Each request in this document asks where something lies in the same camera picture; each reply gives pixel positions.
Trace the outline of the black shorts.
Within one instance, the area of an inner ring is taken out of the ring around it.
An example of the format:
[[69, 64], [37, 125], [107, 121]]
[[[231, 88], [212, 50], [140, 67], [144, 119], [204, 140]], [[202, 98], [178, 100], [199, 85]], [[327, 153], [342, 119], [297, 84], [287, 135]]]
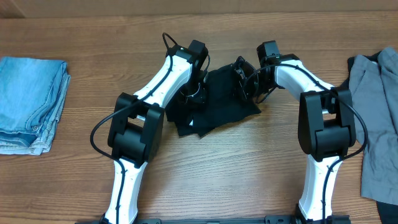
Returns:
[[197, 134], [202, 138], [219, 126], [261, 113], [254, 102], [243, 101], [236, 93], [236, 76], [231, 64], [211, 71], [205, 83], [206, 101], [198, 108], [189, 107], [177, 97], [167, 105], [167, 121], [175, 123], [179, 136]]

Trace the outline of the folded light blue jeans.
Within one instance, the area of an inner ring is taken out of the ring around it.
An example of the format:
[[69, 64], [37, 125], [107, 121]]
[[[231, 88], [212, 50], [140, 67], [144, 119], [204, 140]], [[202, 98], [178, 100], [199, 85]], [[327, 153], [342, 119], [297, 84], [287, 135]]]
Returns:
[[70, 79], [63, 60], [1, 59], [1, 154], [49, 152]]

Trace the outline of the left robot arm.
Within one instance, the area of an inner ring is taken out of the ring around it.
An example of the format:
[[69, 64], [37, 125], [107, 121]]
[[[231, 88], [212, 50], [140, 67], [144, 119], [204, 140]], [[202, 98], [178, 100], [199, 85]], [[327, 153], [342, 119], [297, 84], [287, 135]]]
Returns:
[[155, 77], [133, 95], [121, 93], [116, 100], [108, 136], [114, 161], [111, 201], [100, 223], [134, 223], [142, 177], [159, 149], [164, 114], [176, 97], [189, 106], [205, 102], [201, 69], [208, 58], [203, 42], [169, 48], [164, 65]]

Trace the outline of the grey shorts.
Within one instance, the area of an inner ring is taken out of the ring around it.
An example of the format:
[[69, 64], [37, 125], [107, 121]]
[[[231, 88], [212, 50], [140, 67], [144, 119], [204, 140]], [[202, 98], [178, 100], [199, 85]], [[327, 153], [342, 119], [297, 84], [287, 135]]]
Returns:
[[368, 129], [361, 196], [397, 205], [397, 52], [357, 55], [349, 71], [353, 107]]

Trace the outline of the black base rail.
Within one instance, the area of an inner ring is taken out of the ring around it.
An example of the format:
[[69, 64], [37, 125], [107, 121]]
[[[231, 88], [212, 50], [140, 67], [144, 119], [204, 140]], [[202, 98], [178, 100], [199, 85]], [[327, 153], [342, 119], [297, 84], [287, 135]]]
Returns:
[[[327, 223], [351, 224], [348, 215], [331, 216]], [[100, 224], [106, 221], [77, 222], [78, 224]], [[222, 218], [222, 219], [191, 219], [191, 220], [161, 220], [159, 218], [137, 219], [134, 224], [294, 224], [294, 223], [324, 223], [323, 221], [301, 221], [293, 215], [267, 215], [264, 218]]]

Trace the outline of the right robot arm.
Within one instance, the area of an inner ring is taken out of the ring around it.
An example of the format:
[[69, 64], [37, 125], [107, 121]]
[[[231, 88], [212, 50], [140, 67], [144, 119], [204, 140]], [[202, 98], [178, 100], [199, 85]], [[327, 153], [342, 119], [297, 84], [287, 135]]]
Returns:
[[298, 141], [307, 155], [303, 193], [293, 216], [269, 215], [266, 223], [350, 223], [335, 215], [331, 199], [338, 169], [356, 139], [348, 89], [326, 83], [294, 54], [282, 55], [274, 40], [257, 47], [260, 68], [242, 57], [233, 63], [244, 101], [286, 89], [298, 100]]

